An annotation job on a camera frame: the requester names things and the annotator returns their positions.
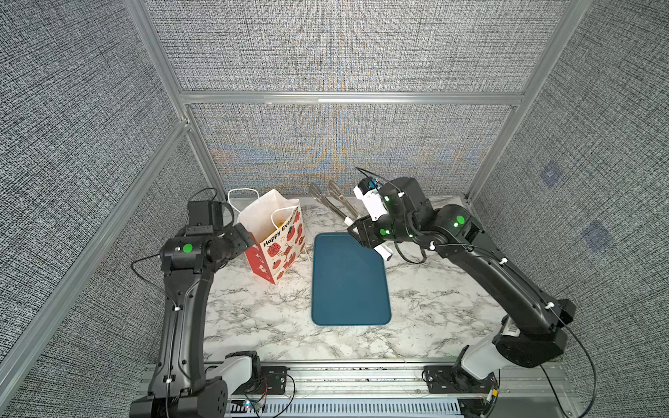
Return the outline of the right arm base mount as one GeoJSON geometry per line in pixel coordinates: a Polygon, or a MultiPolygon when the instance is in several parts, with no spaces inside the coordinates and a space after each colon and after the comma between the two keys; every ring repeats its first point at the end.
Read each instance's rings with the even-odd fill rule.
{"type": "Polygon", "coordinates": [[[421,378],[427,384],[430,394],[488,394],[491,390],[499,390],[499,382],[494,372],[479,380],[464,370],[462,360],[469,347],[469,345],[466,345],[461,350],[453,365],[426,366],[423,368],[421,378]]]}

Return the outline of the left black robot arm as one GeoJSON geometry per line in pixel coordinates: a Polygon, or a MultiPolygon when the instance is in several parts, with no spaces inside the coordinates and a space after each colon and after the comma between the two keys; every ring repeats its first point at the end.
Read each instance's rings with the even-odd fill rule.
{"type": "Polygon", "coordinates": [[[203,343],[214,275],[254,245],[236,222],[228,199],[191,198],[186,224],[157,253],[165,311],[159,360],[132,417],[221,417],[230,392],[220,376],[207,377],[203,343]]]}

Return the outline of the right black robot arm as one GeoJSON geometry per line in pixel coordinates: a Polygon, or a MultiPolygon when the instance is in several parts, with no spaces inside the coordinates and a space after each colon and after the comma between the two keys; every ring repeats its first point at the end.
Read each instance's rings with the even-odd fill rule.
{"type": "Polygon", "coordinates": [[[451,381],[460,390],[490,381],[504,367],[533,369],[564,353],[575,305],[550,296],[517,269],[468,209],[458,204],[435,209],[417,180],[408,177],[367,176],[354,195],[368,213],[348,231],[362,246],[412,242],[422,254],[434,252],[468,273],[505,311],[497,331],[458,355],[451,381]]]}

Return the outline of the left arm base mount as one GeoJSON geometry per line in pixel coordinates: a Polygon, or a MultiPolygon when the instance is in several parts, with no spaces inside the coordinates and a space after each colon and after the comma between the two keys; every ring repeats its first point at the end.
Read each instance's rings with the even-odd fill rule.
{"type": "Polygon", "coordinates": [[[242,362],[245,369],[237,367],[233,371],[233,381],[226,379],[229,391],[234,395],[284,395],[287,386],[287,372],[285,366],[267,366],[254,350],[238,351],[226,355],[225,360],[242,362]]]}

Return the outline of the red white paper gift bag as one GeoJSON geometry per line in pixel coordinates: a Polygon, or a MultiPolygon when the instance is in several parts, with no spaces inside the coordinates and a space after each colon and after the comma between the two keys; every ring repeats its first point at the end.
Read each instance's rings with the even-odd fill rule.
{"type": "Polygon", "coordinates": [[[245,252],[251,270],[277,284],[306,247],[301,202],[275,189],[261,194],[247,187],[234,188],[226,197],[252,236],[254,244],[245,252]]]}

